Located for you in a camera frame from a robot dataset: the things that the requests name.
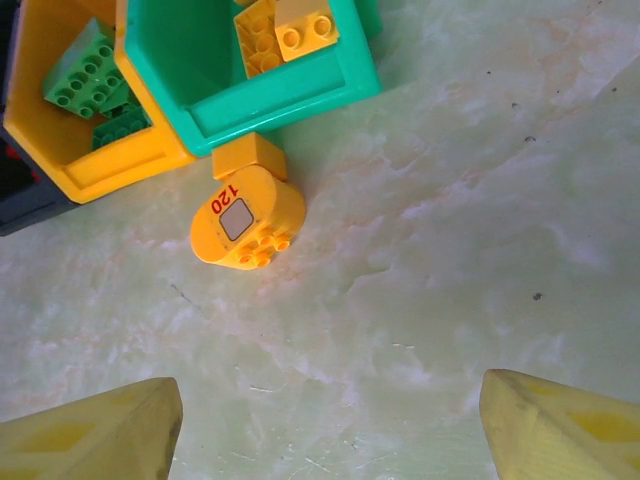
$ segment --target yellow rounded toy piece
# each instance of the yellow rounded toy piece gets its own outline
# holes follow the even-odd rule
[[[304,197],[258,165],[242,168],[196,213],[191,247],[206,263],[239,270],[266,267],[286,250],[306,214]]]

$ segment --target green lego brick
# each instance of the green lego brick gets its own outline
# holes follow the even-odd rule
[[[43,82],[44,98],[91,118],[124,79],[113,59],[114,31],[93,18]]]
[[[140,106],[140,102],[129,88],[129,85],[122,83],[102,104],[100,113],[107,118],[115,118],[138,106]]]
[[[142,107],[135,107],[133,110],[97,126],[93,130],[91,149],[97,150],[149,126],[151,123],[147,120]]]

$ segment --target yellow lego brick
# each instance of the yellow lego brick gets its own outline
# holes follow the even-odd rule
[[[0,479],[166,479],[181,424],[173,378],[18,418],[0,424]]]
[[[489,370],[480,417],[501,480],[640,479],[640,405]]]
[[[234,172],[249,165],[266,168],[278,180],[287,181],[284,152],[255,132],[216,148],[212,155],[213,178],[224,182]]]
[[[302,194],[259,165],[244,167],[200,207],[191,246],[206,263],[239,270],[266,267],[289,248],[306,214]]]
[[[234,18],[247,78],[284,63],[273,26],[276,0],[257,0]]]
[[[278,0],[275,29],[286,62],[333,45],[340,37],[329,0]]]

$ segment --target yellow plastic frame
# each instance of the yellow plastic frame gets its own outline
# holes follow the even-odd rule
[[[73,201],[86,203],[193,162],[124,51],[126,0],[23,0],[4,126]],[[91,151],[106,121],[66,112],[42,97],[42,80],[87,22],[116,25],[115,60],[153,126]]]

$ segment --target green plastic piece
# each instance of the green plastic piece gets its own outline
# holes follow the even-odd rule
[[[97,150],[149,126],[151,123],[147,120],[142,107],[135,107],[133,110],[97,126],[93,130],[91,149]]]
[[[183,144],[203,157],[380,93],[367,41],[380,29],[375,3],[329,0],[338,42],[250,80],[233,0],[128,0],[125,50]]]
[[[91,118],[123,83],[113,59],[114,32],[93,18],[43,82],[44,98]]]
[[[115,118],[139,107],[140,102],[129,85],[122,83],[100,107],[100,113],[107,118]]]

